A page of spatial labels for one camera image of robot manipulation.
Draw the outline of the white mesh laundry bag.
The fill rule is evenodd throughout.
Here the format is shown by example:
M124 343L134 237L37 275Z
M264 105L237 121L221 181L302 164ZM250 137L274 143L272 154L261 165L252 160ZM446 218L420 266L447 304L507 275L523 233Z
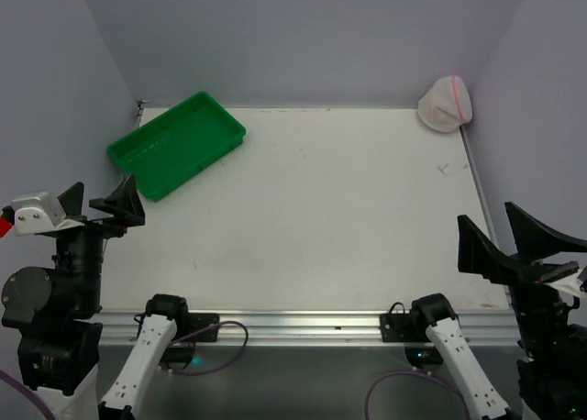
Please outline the white mesh laundry bag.
M418 101L417 115L429 128L449 134L472 121L471 98L458 75L445 76Z

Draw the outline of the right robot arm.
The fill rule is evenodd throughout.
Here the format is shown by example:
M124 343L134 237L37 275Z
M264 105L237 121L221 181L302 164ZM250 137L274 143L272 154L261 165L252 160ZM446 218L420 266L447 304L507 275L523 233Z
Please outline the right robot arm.
M504 325L488 326L479 316L489 349L507 349L506 375L520 399L513 407L492 381L502 359L485 369L474 349L476 337L462 330L446 296L414 300L408 317L415 331L439 353L471 419L583 419L586 416L586 327L570 321L586 303L586 270L576 260L554 262L559 254L583 254L586 242L533 217L512 202L504 205L515 252L503 253L466 215L457 218L458 270L507 290L510 312Z

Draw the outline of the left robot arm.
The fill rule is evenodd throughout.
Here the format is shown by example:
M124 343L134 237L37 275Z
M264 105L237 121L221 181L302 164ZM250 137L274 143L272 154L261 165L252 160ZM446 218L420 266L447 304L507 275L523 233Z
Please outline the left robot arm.
M83 215L84 186L65 192L23 194L2 210L1 231L54 238L54 266L29 266L4 284L3 326L19 331L17 349L25 394L48 419L137 419L163 353L187 333L184 298L156 294L139 319L136 343L103 398L96 396L99 341L103 326L91 319L101 310L105 243L145 223L134 176L106 198L90 201L105 217Z

